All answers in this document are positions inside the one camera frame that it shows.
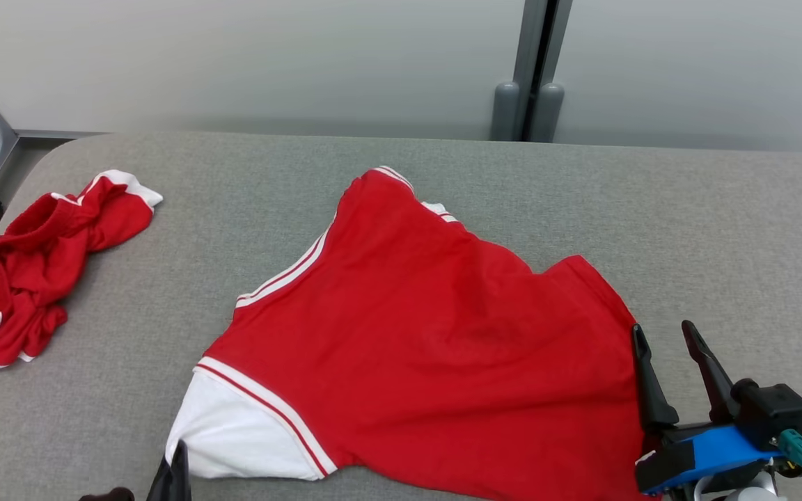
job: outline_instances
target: padded table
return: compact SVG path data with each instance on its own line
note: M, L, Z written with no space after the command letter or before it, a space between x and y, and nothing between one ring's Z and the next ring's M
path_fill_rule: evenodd
M534 270L583 254L643 325L681 422L705 421L709 411L683 319L733 381L788 383L802 395L802 154L94 136L38 163L0 231L41 194L78 193L110 168L137 175L165 202L142 234L90 257L65 301L70 320L47 351L0 370L0 499L75 500L117 486L143 499L191 368L228 326L237 295L292 264L351 180L383 164ZM779 485L802 499L802 479ZM459 498L363 468L320 482L195 479L192 487L198 500Z

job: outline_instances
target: red jersey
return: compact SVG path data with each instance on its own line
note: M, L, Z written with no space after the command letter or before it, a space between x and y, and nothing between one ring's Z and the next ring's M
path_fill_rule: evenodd
M239 296L166 457L181 438L205 477L361 464L481 498L638 499L633 324L583 257L533 273L376 168Z

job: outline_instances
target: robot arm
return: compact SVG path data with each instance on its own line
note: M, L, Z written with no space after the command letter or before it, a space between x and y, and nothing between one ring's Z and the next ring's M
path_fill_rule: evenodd
M633 327L634 368L645 440L636 483L648 495L700 501L702 493L734 491L725 501L779 499L774 475L802 476L802 397L786 384L732 384L691 321L682 322L711 409L709 422L678 425L652 367L642 327Z

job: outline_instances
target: white wall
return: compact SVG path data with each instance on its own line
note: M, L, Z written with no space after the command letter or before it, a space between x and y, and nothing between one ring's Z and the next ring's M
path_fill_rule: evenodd
M573 0L557 143L802 151L802 0Z
M16 129L487 138L524 0L0 0Z

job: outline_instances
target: garment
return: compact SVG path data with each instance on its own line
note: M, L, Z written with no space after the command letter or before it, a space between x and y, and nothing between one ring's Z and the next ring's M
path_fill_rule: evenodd
M303 257L239 296L165 457L192 475L321 479L361 464L480 498L640 498L627 307L580 256L544 273L390 168Z
M134 237L162 201L134 175L108 170L76 196L48 193L0 236L0 368L30 361L67 321L57 301L70 293L86 255Z

